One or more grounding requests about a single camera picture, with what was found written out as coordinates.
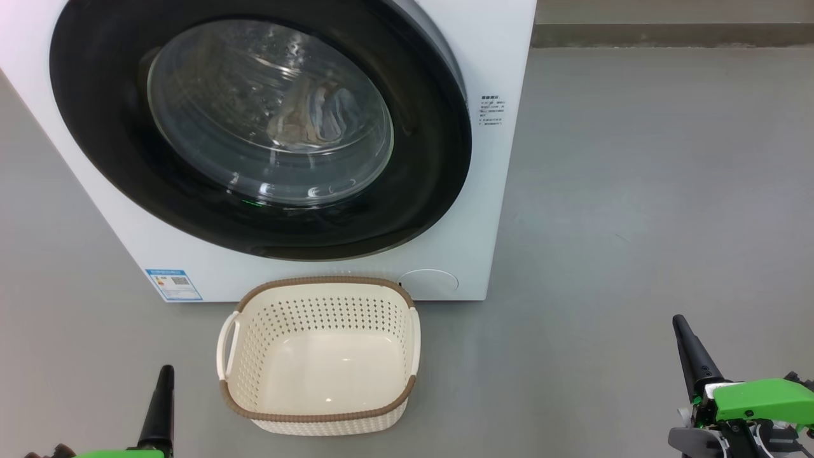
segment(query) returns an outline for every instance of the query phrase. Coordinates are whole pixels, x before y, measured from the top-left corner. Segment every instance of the washing machine door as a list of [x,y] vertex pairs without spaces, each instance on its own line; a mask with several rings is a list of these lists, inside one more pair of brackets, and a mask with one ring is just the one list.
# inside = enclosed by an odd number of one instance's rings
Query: washing machine door
[[436,223],[470,163],[452,53],[410,5],[71,0],[55,100],[98,170],[182,231],[271,258],[375,253]]

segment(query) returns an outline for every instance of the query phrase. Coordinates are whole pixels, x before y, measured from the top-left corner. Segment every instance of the black door rim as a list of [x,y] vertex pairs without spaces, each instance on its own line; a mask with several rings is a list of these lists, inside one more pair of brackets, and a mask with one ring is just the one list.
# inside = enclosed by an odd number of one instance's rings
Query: black door rim
[[[368,75],[391,112],[395,140],[390,162],[365,190],[318,208],[258,206],[168,145],[141,89],[145,62],[184,30],[226,19],[307,33]],[[68,129],[111,183],[166,223],[243,253],[318,261],[393,248],[441,219],[470,164],[462,88],[435,44],[380,0],[71,1],[55,27],[50,74]]]

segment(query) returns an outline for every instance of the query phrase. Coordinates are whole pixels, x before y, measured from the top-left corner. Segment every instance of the washing machine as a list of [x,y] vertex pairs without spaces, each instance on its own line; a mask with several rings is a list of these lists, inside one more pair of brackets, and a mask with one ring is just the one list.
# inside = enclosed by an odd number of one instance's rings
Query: washing machine
[[482,300],[535,5],[5,0],[0,69],[168,302]]

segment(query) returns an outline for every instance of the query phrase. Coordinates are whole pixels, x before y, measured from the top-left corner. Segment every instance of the white plastic basket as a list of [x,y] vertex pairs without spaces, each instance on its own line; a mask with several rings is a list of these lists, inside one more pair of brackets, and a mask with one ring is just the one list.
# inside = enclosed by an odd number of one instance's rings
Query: white plastic basket
[[418,312],[398,284],[281,280],[253,289],[223,323],[217,375],[226,403],[262,429],[362,434],[404,413],[420,353]]

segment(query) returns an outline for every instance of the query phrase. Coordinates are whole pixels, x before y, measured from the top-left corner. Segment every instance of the glass door window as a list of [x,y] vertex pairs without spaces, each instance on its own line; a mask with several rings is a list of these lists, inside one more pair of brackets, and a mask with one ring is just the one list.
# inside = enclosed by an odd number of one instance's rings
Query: glass door window
[[147,94],[184,160],[260,203],[352,196],[393,149],[373,82],[318,38],[270,22],[220,20],[178,35],[153,60]]

